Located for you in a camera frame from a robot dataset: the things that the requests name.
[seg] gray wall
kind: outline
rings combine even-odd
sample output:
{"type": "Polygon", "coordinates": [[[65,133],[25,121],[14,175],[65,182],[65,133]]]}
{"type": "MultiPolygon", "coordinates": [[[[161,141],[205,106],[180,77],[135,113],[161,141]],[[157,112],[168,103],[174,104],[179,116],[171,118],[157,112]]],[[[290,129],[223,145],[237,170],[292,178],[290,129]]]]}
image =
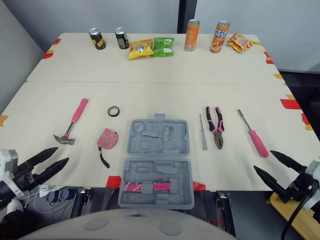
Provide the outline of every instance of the gray wall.
{"type": "Polygon", "coordinates": [[[0,114],[44,52],[0,1],[0,114]]]}
{"type": "Polygon", "coordinates": [[[255,34],[277,68],[320,73],[320,0],[198,0],[200,33],[213,33],[219,20],[230,33],[255,34]]]}
{"type": "Polygon", "coordinates": [[[44,50],[61,33],[176,33],[179,0],[4,0],[44,50]]]}

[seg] wooden board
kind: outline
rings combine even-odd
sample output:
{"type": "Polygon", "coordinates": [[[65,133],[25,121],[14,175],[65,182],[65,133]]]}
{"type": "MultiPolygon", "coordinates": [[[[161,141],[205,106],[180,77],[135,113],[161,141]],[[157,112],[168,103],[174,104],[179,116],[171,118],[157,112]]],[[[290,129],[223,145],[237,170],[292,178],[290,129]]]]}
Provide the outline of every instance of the wooden board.
{"type": "MultiPolygon", "coordinates": [[[[274,192],[270,197],[271,205],[288,221],[299,202],[290,199],[283,203],[274,192]]],[[[306,240],[320,239],[320,224],[313,218],[314,211],[302,209],[295,217],[292,227],[306,240]]]]}

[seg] green chip bag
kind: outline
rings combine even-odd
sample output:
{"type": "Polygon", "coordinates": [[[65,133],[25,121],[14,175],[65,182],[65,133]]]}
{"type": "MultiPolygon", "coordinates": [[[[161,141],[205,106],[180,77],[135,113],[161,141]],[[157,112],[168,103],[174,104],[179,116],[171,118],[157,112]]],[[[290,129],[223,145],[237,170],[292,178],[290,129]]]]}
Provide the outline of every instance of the green chip bag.
{"type": "Polygon", "coordinates": [[[174,55],[172,45],[173,37],[155,37],[153,38],[153,55],[152,57],[169,57],[174,55]]]}

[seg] orange can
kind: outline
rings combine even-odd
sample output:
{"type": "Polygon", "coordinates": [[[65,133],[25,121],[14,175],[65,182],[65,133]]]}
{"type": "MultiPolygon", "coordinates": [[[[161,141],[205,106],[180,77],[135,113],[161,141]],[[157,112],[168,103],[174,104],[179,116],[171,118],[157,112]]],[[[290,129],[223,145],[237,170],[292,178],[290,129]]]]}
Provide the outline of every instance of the orange can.
{"type": "Polygon", "coordinates": [[[216,25],[214,32],[214,37],[210,46],[210,51],[217,54],[220,53],[222,45],[225,42],[227,33],[230,28],[230,22],[228,21],[219,21],[216,25]]]}
{"type": "Polygon", "coordinates": [[[188,21],[188,27],[186,30],[184,50],[187,52],[192,52],[195,50],[196,41],[199,33],[200,21],[195,19],[190,19],[188,21]]]}

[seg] yellow chip bag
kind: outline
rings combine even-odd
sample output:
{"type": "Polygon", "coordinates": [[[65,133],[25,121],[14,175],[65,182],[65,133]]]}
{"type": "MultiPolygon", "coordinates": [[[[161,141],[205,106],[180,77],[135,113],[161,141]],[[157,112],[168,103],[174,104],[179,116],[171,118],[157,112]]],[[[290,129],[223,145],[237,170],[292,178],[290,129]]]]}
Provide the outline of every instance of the yellow chip bag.
{"type": "Polygon", "coordinates": [[[141,56],[154,54],[154,51],[152,51],[153,42],[154,40],[152,38],[130,42],[130,51],[128,54],[128,59],[135,59],[141,56]]]}

